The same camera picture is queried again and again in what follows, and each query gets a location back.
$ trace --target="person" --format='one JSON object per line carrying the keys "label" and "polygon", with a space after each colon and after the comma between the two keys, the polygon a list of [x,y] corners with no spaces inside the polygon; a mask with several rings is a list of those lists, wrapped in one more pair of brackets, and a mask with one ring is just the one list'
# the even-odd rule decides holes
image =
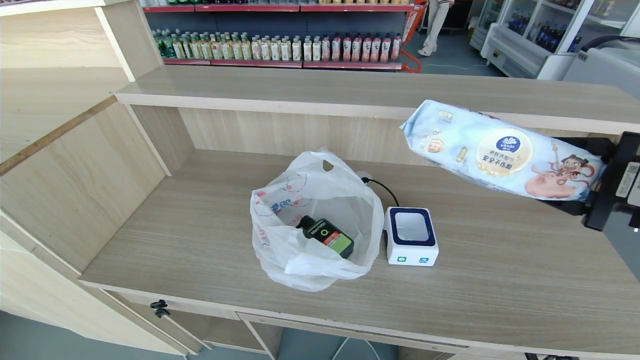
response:
{"label": "person", "polygon": [[447,12],[453,6],[455,0],[429,0],[429,19],[427,24],[427,39],[423,48],[418,50],[422,56],[430,56],[438,48],[438,34],[442,29]]}

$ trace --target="white cable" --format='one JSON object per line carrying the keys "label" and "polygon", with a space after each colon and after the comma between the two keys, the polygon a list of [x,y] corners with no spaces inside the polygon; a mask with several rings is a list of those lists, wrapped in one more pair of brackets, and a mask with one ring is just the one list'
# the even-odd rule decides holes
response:
{"label": "white cable", "polygon": [[344,347],[344,344],[347,343],[347,340],[349,338],[344,338],[344,340],[342,340],[342,343],[340,344],[340,347],[338,348],[338,350],[335,351],[335,353],[333,353],[333,357],[331,358],[331,360],[335,360],[335,358],[338,356],[338,353],[340,352],[340,350],[342,350],[342,348]]}
{"label": "white cable", "polygon": [[376,356],[376,359],[380,360],[380,356],[378,356],[378,352],[376,351],[376,348],[373,347],[373,344],[371,344],[371,342],[369,340],[365,340],[365,342],[367,343],[367,345],[373,351],[373,354]]}
{"label": "white cable", "polygon": [[[335,358],[338,356],[338,353],[340,352],[340,350],[342,350],[342,348],[344,347],[344,344],[347,343],[347,340],[350,338],[344,338],[344,340],[342,340],[342,343],[340,344],[340,347],[338,347],[338,350],[335,351],[335,353],[333,353],[333,357],[331,358],[331,360],[335,360]],[[367,343],[367,345],[371,348],[371,350],[373,351],[373,354],[376,356],[377,360],[380,360],[380,356],[378,355],[378,352],[376,351],[376,348],[373,347],[373,344],[371,344],[371,342],[369,340],[364,340],[364,342]]]}
{"label": "white cable", "polygon": [[485,64],[473,64],[470,67],[462,67],[462,66],[457,66],[457,65],[422,64],[422,66],[457,67],[458,69],[469,70],[474,66],[486,66],[486,65]]}

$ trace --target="white plastic bag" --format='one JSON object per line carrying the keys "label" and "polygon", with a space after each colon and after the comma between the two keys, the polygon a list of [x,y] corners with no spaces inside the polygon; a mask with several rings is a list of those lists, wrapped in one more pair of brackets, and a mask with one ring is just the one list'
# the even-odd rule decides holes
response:
{"label": "white plastic bag", "polygon": [[[323,162],[333,165],[329,171]],[[274,281],[320,291],[337,279],[366,274],[378,256],[384,211],[380,198],[340,158],[303,152],[266,187],[252,191],[253,249]],[[348,259],[296,225],[303,216],[325,218],[354,241]]]}

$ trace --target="floor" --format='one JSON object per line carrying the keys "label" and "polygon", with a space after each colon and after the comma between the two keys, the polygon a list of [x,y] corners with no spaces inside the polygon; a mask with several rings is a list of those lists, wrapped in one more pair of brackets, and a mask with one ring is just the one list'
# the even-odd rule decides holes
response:
{"label": "floor", "polygon": [[[344,338],[286,329],[278,360],[330,360]],[[380,360],[396,360],[397,347],[372,343]],[[91,340],[66,329],[0,311],[2,360],[183,360],[181,356]],[[203,349],[190,360],[269,360],[267,355],[216,347]],[[375,360],[362,340],[349,340],[335,360]]]}
{"label": "floor", "polygon": [[493,65],[486,66],[486,60],[477,50],[469,45],[466,31],[442,31],[438,37],[438,50],[429,57],[418,54],[425,34],[414,34],[411,41],[404,46],[407,53],[420,60],[422,73],[445,75],[500,76],[504,74]]}

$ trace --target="plastic bag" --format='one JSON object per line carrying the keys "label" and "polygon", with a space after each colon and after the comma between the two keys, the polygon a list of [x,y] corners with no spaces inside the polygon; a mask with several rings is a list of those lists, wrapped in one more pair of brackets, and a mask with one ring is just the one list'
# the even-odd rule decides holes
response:
{"label": "plastic bag", "polygon": [[[323,162],[333,168],[325,171]],[[326,289],[337,279],[366,274],[378,256],[384,223],[380,198],[340,158],[303,152],[266,187],[252,191],[253,249],[274,281],[304,290]],[[296,229],[309,215],[325,218],[354,241],[343,259]]]}
{"label": "plastic bag", "polygon": [[585,201],[600,158],[499,119],[427,100],[401,127],[409,148],[478,185],[540,200]]}

